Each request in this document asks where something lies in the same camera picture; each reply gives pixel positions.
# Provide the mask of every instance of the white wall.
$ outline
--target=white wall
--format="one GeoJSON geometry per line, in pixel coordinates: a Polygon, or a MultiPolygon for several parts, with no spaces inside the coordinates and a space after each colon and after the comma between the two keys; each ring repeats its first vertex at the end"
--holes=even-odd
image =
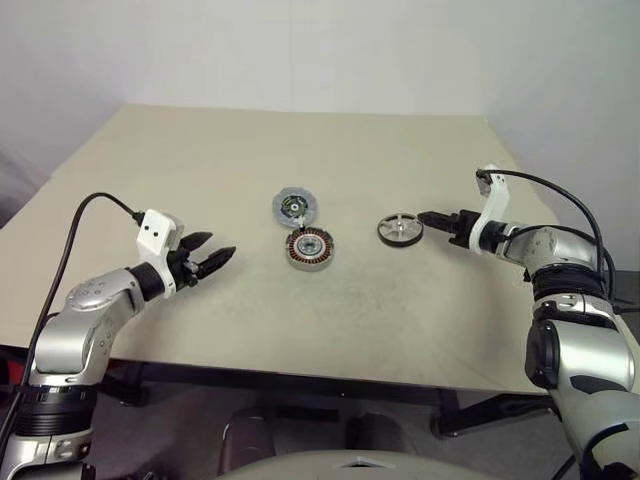
{"type": "Polygon", "coordinates": [[[0,0],[0,146],[50,173],[126,101],[485,114],[637,269],[639,22],[630,0],[0,0]]]}

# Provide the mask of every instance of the beige table top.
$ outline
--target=beige table top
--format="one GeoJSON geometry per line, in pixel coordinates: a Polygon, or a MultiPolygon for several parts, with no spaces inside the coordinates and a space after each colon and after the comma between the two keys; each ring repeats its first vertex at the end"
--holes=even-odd
{"type": "MultiPolygon", "coordinates": [[[[214,277],[130,321],[115,358],[540,391],[523,373],[532,293],[521,268],[449,245],[442,232],[405,249],[376,236],[390,213],[481,209],[474,171],[489,162],[518,168],[479,117],[127,106],[0,231],[0,343],[28,343],[77,204],[107,191],[177,216],[185,232],[214,232],[205,254],[238,247],[214,277]],[[326,270],[285,259],[289,231],[271,200],[287,186],[318,200],[314,224],[336,242],[326,270]]],[[[555,221],[530,185],[510,187],[507,218],[555,221]]],[[[137,264],[136,234],[119,209],[95,202],[56,310],[80,281],[137,264]]]]}

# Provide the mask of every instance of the silver robotic arm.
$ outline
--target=silver robotic arm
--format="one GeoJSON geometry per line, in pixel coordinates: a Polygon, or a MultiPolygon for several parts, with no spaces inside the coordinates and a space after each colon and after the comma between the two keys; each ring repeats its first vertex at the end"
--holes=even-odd
{"type": "Polygon", "coordinates": [[[66,298],[62,311],[41,331],[29,382],[9,437],[0,480],[87,480],[81,463],[91,446],[91,419],[99,384],[120,329],[157,296],[167,298],[221,268],[235,247],[199,264],[189,260],[210,233],[180,238],[176,219],[149,210],[138,235],[143,263],[90,279],[66,298]]]}
{"type": "Polygon", "coordinates": [[[582,478],[635,478],[640,396],[631,392],[634,358],[597,274],[593,243],[563,227],[527,228],[485,213],[425,212],[419,218],[453,234],[455,245],[525,268],[534,294],[527,376],[553,398],[582,478]]]}

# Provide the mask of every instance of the table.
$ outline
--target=table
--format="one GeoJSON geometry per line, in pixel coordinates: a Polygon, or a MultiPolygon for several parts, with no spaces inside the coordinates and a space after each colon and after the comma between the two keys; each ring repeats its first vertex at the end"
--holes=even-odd
{"type": "MultiPolygon", "coordinates": [[[[130,321],[114,358],[542,393],[523,372],[532,292],[521,268],[442,232],[405,249],[376,236],[390,213],[480,210],[474,172],[490,162],[518,168],[480,117],[125,106],[0,231],[0,344],[28,343],[77,204],[107,191],[214,232],[205,254],[238,247],[197,288],[130,321]],[[289,230],[271,200],[287,186],[315,194],[314,224],[335,239],[321,272],[285,259],[289,230]]],[[[509,184],[506,218],[555,221],[529,184],[509,184]]],[[[82,280],[136,265],[136,234],[109,202],[92,204],[55,308],[82,280]]]]}

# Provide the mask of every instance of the robotic arm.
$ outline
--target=robotic arm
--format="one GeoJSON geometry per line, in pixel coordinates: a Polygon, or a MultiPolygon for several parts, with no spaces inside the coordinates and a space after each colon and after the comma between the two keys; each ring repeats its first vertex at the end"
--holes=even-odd
{"type": "Polygon", "coordinates": [[[479,173],[478,180],[489,195],[482,214],[418,217],[452,234],[454,245],[525,268],[534,296],[527,377],[553,398],[583,478],[634,478],[640,474],[635,364],[597,274],[593,243],[562,227],[500,221],[508,202],[504,178],[479,173]]]}
{"type": "Polygon", "coordinates": [[[211,233],[180,238],[175,218],[147,210],[137,244],[142,263],[88,280],[67,296],[62,311],[38,337],[29,384],[5,449],[0,480],[92,479],[81,460],[91,446],[96,385],[108,367],[118,331],[146,302],[193,287],[233,256],[222,248],[201,263],[190,253],[211,233]]]}

